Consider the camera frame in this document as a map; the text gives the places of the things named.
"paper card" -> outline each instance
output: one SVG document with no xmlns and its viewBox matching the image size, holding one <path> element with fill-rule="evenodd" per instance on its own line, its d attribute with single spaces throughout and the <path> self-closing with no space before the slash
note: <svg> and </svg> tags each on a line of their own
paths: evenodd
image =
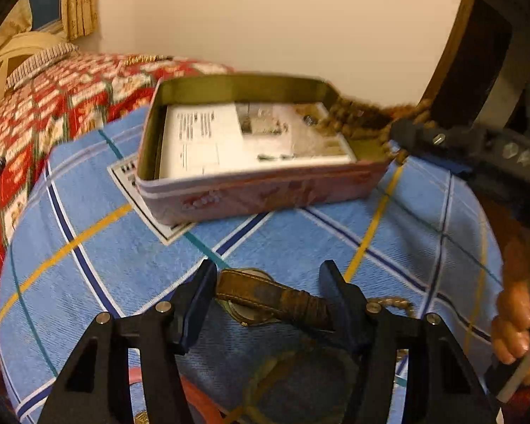
<svg viewBox="0 0 530 424">
<path fill-rule="evenodd" d="M 208 179 L 355 161 L 341 135 L 316 129 L 327 114 L 321 103 L 168 107 L 159 178 Z"/>
<path fill-rule="evenodd" d="M 186 231 L 190 230 L 195 223 L 182 223 L 174 226 L 166 226 L 159 223 L 147 208 L 136 187 L 136 162 L 137 153 L 120 159 L 108 167 L 108 172 L 116 186 L 147 225 L 154 235 L 165 245 L 177 240 Z"/>
</svg>

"leather watch strap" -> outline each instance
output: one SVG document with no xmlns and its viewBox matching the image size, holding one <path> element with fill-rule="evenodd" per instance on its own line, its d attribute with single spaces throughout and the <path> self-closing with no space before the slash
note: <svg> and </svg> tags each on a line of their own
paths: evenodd
<svg viewBox="0 0 530 424">
<path fill-rule="evenodd" d="M 272 314 L 280 320 L 318 330 L 333 330 L 326 301 L 260 276 L 224 269 L 216 298 Z"/>
</svg>

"human hand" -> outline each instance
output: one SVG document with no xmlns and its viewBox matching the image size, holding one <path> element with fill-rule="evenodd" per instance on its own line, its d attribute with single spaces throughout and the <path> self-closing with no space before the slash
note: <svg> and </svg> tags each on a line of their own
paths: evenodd
<svg viewBox="0 0 530 424">
<path fill-rule="evenodd" d="M 530 244 L 523 236 L 509 240 L 503 251 L 503 290 L 497 298 L 498 316 L 492 322 L 492 347 L 507 365 L 530 348 Z M 523 380 L 530 384 L 530 369 Z"/>
</svg>

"striped pillow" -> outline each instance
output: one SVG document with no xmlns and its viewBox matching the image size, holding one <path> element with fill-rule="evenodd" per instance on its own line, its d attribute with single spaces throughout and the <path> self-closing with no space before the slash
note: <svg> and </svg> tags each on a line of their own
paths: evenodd
<svg viewBox="0 0 530 424">
<path fill-rule="evenodd" d="M 69 52 L 77 50 L 78 46 L 75 46 L 72 43 L 59 43 L 58 45 L 50 46 L 47 49 L 43 49 L 37 54 L 32 55 L 30 58 L 24 60 L 20 66 L 8 76 L 4 90 L 7 91 L 13 87 L 17 89 L 17 87 L 25 80 L 34 78 L 48 66 L 65 58 Z"/>
</svg>

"blue tablecloth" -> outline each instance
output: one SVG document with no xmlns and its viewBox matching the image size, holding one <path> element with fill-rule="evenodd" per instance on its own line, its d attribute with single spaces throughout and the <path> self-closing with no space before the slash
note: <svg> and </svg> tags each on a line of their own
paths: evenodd
<svg viewBox="0 0 530 424">
<path fill-rule="evenodd" d="M 107 170 L 137 151 L 146 112 L 55 148 L 13 236 L 0 281 L 0 362 L 23 422 L 37 422 L 52 383 L 97 313 L 144 311 L 205 256 L 222 266 L 264 269 L 278 282 L 318 294 L 323 260 L 333 259 L 344 272 L 370 226 L 375 234 L 351 282 L 367 297 L 407 298 L 419 316 L 441 314 L 484 373 L 502 261 L 478 201 L 461 180 L 409 158 L 401 170 L 391 166 L 368 199 L 201 223 L 165 245 L 129 208 Z M 240 405 L 258 367 L 298 348 L 302 336 L 286 324 L 242 327 L 213 302 L 198 344 L 179 358 L 179 369 L 229 411 Z M 136 351 L 129 362 L 139 365 Z M 339 390 L 330 381 L 342 379 L 330 362 L 314 368 L 275 385 L 260 404 L 266 414 L 282 422 L 323 416 Z M 407 362 L 400 362 L 397 376 L 406 375 Z M 397 382 L 393 423 L 400 422 L 405 393 L 404 381 Z M 140 384 L 131 394 L 134 413 L 145 409 Z"/>
</svg>

